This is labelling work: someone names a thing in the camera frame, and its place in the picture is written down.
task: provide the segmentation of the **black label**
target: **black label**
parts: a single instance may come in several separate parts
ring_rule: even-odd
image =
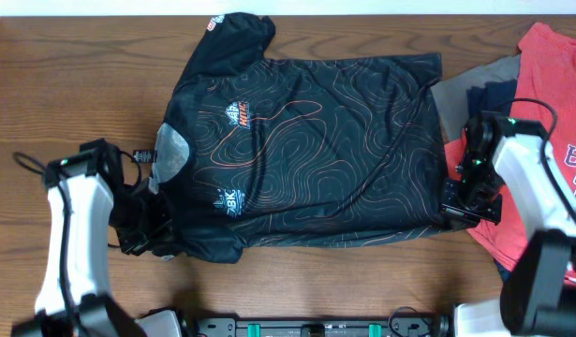
[[[156,150],[134,150],[134,161],[136,163],[155,163]]]

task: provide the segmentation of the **grey cloth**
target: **grey cloth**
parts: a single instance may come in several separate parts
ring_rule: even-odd
[[[468,120],[466,91],[472,87],[484,88],[487,82],[518,80],[521,54],[499,59],[487,66],[472,68],[452,79],[431,87],[437,112],[448,140],[456,140]]]

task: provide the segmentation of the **tabletop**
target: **tabletop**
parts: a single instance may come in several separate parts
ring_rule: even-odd
[[[50,209],[13,151],[44,162],[106,138],[153,148],[205,17],[0,18],[0,336],[29,318],[46,269]],[[443,77],[518,52],[534,22],[576,37],[576,16],[273,17],[272,58],[337,59],[439,51]],[[128,180],[135,178],[126,162]],[[131,315],[175,305],[244,318],[447,312],[502,283],[465,232],[354,249],[251,248],[221,265],[109,251],[114,298]]]

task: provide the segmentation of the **wood grain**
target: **wood grain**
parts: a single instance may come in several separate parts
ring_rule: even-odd
[[[11,152],[48,161],[100,137],[127,151],[151,148],[208,20],[0,18],[0,336],[33,313],[50,233],[46,194]],[[273,20],[267,57],[440,51],[445,78],[516,53],[533,22],[576,37],[576,16]],[[248,249],[236,265],[110,252],[110,275],[115,298],[132,315],[175,304],[243,317],[387,316],[401,305],[448,310],[501,287],[492,259],[464,232],[360,249]]]

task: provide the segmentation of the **green clip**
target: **green clip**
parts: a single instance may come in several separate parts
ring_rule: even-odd
[[[369,324],[369,337],[381,337],[380,324]]]
[[[260,337],[259,324],[248,324],[248,337]]]

